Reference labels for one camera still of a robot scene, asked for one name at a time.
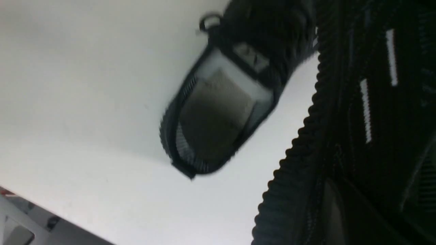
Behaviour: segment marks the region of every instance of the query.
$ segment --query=white wall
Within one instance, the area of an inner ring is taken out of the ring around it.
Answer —
[[[169,165],[158,128],[225,0],[2,0],[0,185],[116,244],[248,244],[302,126],[317,60],[218,173]]]

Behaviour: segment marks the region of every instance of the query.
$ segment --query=white reflective stripe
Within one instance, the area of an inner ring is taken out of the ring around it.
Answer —
[[[315,38],[315,40],[312,43],[312,47],[315,47],[315,45],[317,45],[317,44],[318,44],[318,38]]]
[[[366,143],[371,142],[371,112],[369,109],[368,84],[366,79],[360,82],[360,92],[362,93],[363,101],[363,116],[365,119]]]
[[[398,85],[398,78],[397,78],[397,62],[395,60],[394,29],[390,29],[386,32],[386,45],[388,47],[391,85],[392,87],[396,87]]]

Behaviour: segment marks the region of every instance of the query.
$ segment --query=shoe logo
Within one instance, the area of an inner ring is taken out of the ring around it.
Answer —
[[[269,66],[269,59],[246,43],[235,45],[233,51],[258,73]]]

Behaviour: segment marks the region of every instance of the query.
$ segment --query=shoe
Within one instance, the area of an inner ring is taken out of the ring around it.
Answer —
[[[252,245],[436,244],[434,1],[317,1],[313,106]]]
[[[283,4],[233,0],[224,16],[201,19],[208,45],[160,127],[172,164],[189,178],[220,169],[274,110],[297,65],[315,52],[311,7]]]

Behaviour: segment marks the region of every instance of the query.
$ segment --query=black fabric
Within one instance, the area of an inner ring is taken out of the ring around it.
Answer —
[[[324,243],[317,214],[326,177],[343,199],[348,244],[436,244],[435,216],[411,201],[436,136],[431,5],[317,1],[317,93],[263,195],[253,245]]]

